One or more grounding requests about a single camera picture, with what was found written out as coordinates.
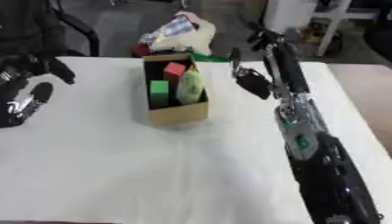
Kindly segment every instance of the red cube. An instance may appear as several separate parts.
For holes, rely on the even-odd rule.
[[[186,71],[186,66],[179,63],[171,62],[164,69],[164,79],[169,81],[172,87],[176,87],[179,84],[179,79]]]

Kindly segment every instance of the open cardboard box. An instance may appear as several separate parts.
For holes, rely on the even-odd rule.
[[[186,69],[192,65],[196,66],[192,55],[187,53],[144,57],[145,83],[147,85],[147,98],[149,99],[149,113],[152,123],[161,126],[207,119],[208,95],[206,90],[203,91],[198,103],[183,106],[176,99],[175,94],[170,92],[169,108],[153,108],[150,99],[151,81],[163,80],[165,67],[170,62],[183,64],[186,66]]]

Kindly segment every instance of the white tablecloth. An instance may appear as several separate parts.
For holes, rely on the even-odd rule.
[[[29,122],[0,130],[0,220],[136,224],[311,223],[273,118],[277,101],[238,87],[228,64],[199,63],[204,122],[155,128],[139,59],[64,61],[78,74]],[[247,66],[263,71],[263,63]],[[392,223],[392,162],[327,66],[304,63],[331,132]]]

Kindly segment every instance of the green cube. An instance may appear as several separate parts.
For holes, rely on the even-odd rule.
[[[150,102],[153,108],[169,106],[169,81],[152,80],[150,84]]]

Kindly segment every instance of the robotic hand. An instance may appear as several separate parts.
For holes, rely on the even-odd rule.
[[[34,76],[53,74],[65,83],[74,84],[75,74],[61,61],[44,54],[12,55],[0,59],[0,128],[23,124],[41,105],[47,103],[53,86],[38,84],[22,101],[15,101]]]
[[[272,31],[260,31],[249,42],[263,50],[271,81],[241,65],[234,49],[231,60],[237,83],[250,93],[280,101],[276,122],[299,191],[316,224],[379,224],[372,197],[340,140],[332,136],[310,96],[310,89],[291,45]]]

